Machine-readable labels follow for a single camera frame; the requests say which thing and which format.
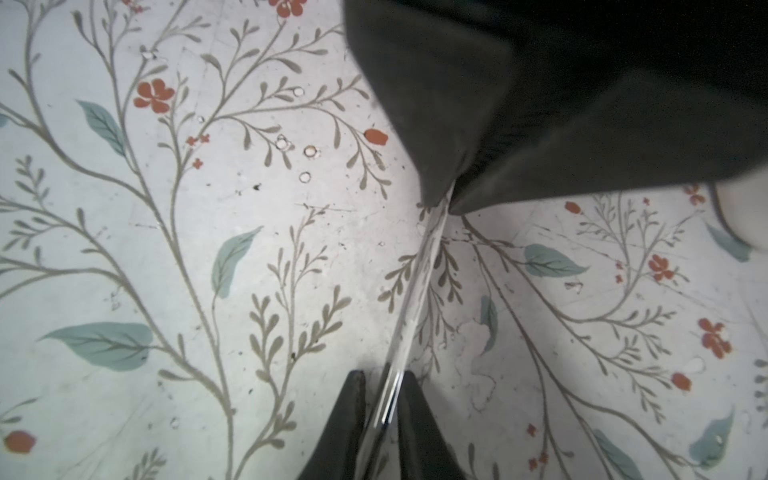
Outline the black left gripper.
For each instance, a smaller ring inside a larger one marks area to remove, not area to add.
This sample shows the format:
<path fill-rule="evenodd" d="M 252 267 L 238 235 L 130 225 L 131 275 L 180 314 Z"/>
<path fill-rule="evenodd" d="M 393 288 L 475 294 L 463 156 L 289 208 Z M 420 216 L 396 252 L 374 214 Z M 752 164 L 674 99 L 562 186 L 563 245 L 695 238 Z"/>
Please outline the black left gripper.
<path fill-rule="evenodd" d="M 713 85 L 634 71 L 564 122 L 524 132 L 520 118 L 506 119 L 458 180 L 454 215 L 503 203 L 725 180 L 767 159 L 764 1 L 419 6 L 517 42 L 584 47 L 615 55 L 621 64 Z"/>

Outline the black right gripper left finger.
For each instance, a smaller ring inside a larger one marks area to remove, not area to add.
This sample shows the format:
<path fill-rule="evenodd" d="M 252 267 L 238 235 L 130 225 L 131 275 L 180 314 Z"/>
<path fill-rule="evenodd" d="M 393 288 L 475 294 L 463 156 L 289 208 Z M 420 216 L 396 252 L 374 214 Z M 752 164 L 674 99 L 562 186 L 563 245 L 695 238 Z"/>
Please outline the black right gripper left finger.
<path fill-rule="evenodd" d="M 366 377 L 350 371 L 298 480 L 352 480 L 366 421 Z"/>

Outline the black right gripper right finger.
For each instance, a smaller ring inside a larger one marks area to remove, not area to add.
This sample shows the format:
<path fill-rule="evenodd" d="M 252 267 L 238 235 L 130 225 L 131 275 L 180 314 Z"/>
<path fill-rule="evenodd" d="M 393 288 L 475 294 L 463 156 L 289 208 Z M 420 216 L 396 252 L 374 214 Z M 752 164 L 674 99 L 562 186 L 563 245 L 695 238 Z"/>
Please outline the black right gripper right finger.
<path fill-rule="evenodd" d="M 404 480 L 465 480 L 413 372 L 406 371 L 397 400 L 400 476 Z"/>

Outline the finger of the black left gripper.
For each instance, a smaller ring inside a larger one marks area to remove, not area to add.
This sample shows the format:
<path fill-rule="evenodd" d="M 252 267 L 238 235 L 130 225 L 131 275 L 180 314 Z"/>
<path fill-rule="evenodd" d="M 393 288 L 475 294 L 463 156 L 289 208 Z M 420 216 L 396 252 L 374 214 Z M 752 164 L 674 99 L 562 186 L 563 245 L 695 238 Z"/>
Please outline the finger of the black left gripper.
<path fill-rule="evenodd" d="M 346 1 L 347 43 L 414 165 L 421 202 L 467 170 L 510 84 L 512 43 L 412 1 Z"/>

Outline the white glass stirring rod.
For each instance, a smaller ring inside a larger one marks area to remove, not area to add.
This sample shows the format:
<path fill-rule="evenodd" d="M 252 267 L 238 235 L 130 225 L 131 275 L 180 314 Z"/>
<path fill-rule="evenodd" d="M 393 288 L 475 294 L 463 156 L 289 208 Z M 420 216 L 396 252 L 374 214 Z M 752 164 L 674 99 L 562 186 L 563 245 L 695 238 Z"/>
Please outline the white glass stirring rod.
<path fill-rule="evenodd" d="M 372 479 L 382 443 L 391 426 L 409 355 L 427 292 L 440 239 L 448 217 L 453 189 L 449 188 L 431 209 L 418 253 L 412 262 L 411 279 L 402 296 L 401 310 L 393 331 L 372 413 L 366 423 L 356 458 L 356 479 Z"/>

